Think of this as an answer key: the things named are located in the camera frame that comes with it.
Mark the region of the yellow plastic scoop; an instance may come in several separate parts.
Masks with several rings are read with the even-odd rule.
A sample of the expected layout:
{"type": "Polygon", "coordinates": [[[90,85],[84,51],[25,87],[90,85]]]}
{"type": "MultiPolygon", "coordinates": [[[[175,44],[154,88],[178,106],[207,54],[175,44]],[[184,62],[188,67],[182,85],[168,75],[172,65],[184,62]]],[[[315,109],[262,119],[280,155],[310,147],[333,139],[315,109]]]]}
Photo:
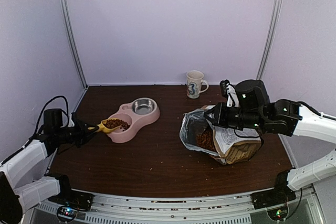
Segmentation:
{"type": "Polygon", "coordinates": [[[113,131],[115,131],[116,129],[119,128],[119,127],[115,127],[113,129],[108,129],[103,125],[102,121],[101,121],[100,124],[97,124],[97,129],[96,130],[88,130],[88,131],[104,132],[104,133],[108,134],[108,133],[111,133],[111,132],[113,132],[113,131]]]}

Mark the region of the pet food bag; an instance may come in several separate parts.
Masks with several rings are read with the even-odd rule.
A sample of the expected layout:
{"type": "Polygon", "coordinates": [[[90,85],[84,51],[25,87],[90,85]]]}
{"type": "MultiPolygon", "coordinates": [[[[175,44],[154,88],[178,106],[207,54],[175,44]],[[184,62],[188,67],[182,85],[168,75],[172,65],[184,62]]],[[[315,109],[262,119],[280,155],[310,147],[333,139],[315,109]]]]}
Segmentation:
{"type": "Polygon", "coordinates": [[[206,106],[183,115],[180,140],[190,151],[207,154],[222,165],[231,165],[251,159],[260,150],[264,141],[253,129],[233,130],[219,126],[210,127],[204,118],[206,106]],[[197,146],[196,136],[206,129],[213,131],[217,152],[197,146]]]}

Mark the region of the pink double pet feeder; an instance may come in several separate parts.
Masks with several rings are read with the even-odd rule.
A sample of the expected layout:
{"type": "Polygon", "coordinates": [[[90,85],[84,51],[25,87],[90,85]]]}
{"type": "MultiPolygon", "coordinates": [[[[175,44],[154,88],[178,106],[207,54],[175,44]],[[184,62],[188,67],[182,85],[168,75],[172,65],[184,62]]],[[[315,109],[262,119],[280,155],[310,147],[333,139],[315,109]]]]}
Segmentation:
{"type": "Polygon", "coordinates": [[[156,122],[160,117],[160,109],[155,101],[154,101],[155,110],[147,115],[135,114],[132,111],[133,102],[134,101],[132,101],[131,103],[125,103],[120,105],[118,111],[115,114],[108,117],[108,119],[111,118],[121,119],[130,124],[130,128],[126,131],[117,129],[112,133],[107,134],[107,136],[111,138],[112,142],[114,143],[126,143],[132,140],[140,129],[142,129],[146,125],[156,122]]]}

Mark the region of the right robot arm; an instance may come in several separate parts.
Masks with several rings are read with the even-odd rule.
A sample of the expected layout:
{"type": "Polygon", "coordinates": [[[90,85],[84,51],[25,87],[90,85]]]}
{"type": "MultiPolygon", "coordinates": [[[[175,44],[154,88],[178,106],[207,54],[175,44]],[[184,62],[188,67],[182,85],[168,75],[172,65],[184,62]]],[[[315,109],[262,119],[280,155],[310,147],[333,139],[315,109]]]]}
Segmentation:
{"type": "MultiPolygon", "coordinates": [[[[220,88],[227,101],[204,112],[204,117],[213,126],[306,136],[335,143],[335,117],[319,112],[302,101],[280,99],[271,102],[261,80],[245,80],[235,86],[224,80],[220,82],[220,88]]],[[[335,150],[332,150],[308,165],[278,174],[276,187],[269,192],[269,199],[279,204],[289,196],[289,190],[298,191],[334,175],[335,150]]]]}

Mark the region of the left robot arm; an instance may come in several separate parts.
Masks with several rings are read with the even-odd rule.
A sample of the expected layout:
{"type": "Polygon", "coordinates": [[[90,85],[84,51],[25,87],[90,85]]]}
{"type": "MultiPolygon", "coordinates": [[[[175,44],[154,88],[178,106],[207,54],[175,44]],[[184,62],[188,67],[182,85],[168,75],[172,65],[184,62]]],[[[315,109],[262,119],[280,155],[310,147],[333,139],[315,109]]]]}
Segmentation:
{"type": "Polygon", "coordinates": [[[1,162],[1,223],[20,223],[26,211],[46,199],[77,211],[91,209],[93,194],[73,190],[66,175],[47,173],[32,183],[20,185],[29,171],[52,156],[61,145],[81,147],[99,129],[79,119],[73,119],[72,126],[64,126],[62,109],[48,109],[43,117],[41,130],[1,162]]]}

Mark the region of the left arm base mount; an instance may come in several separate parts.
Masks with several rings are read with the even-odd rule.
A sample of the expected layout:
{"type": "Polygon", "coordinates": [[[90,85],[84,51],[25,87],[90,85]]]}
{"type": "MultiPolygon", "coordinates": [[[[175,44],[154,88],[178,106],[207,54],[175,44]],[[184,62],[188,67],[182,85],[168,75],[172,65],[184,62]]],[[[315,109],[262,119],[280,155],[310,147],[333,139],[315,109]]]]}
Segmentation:
{"type": "Polygon", "coordinates": [[[49,197],[48,201],[59,204],[56,210],[56,217],[61,223],[72,222],[78,213],[91,209],[94,195],[73,190],[67,175],[48,173],[47,177],[55,178],[59,182],[60,193],[49,197]]]}

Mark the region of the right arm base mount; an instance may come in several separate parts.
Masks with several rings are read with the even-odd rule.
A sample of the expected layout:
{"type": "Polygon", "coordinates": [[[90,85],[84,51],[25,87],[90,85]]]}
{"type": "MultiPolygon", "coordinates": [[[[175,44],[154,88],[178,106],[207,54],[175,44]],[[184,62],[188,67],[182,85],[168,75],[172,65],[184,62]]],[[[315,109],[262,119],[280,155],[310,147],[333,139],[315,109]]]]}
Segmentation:
{"type": "Polygon", "coordinates": [[[290,217],[288,203],[296,199],[295,191],[288,187],[289,170],[279,173],[273,189],[251,194],[254,209],[267,208],[267,215],[273,221],[285,221],[290,217]]]}

